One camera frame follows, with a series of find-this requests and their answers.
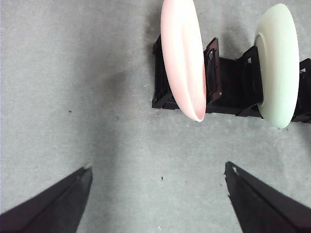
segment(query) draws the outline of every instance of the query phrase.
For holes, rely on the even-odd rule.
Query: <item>gray surface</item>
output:
[[[283,2],[303,60],[310,1]],[[1,1],[1,212],[89,162],[79,233],[239,233],[228,160],[311,206],[311,125],[151,109],[161,3]],[[275,3],[196,0],[204,46],[218,36],[221,55],[238,57]]]

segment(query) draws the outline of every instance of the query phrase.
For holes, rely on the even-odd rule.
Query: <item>gray floor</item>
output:
[[[203,45],[236,58],[278,0],[195,0]],[[311,57],[311,3],[283,0]],[[231,232],[231,160],[311,206],[311,125],[151,108],[160,0],[1,1],[1,212],[91,162],[79,233]]]

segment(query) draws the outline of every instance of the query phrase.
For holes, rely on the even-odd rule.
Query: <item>plate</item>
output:
[[[167,78],[181,111],[201,122],[206,110],[203,46],[193,0],[164,0],[161,43]]]
[[[299,49],[294,20],[284,4],[271,7],[262,16],[254,44],[258,48],[263,88],[259,111],[272,125],[285,128],[297,103]]]

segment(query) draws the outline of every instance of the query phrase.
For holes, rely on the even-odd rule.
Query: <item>gray carpet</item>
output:
[[[237,58],[277,0],[195,0],[203,45]],[[300,60],[311,4],[283,0]],[[230,232],[230,160],[311,206],[311,125],[151,108],[160,0],[1,1],[1,212],[79,167],[94,180],[79,233]]]

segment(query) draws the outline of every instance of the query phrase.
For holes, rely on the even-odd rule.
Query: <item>pink plate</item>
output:
[[[164,65],[173,96],[185,115],[201,122],[206,110],[203,46],[193,0],[164,0]]]

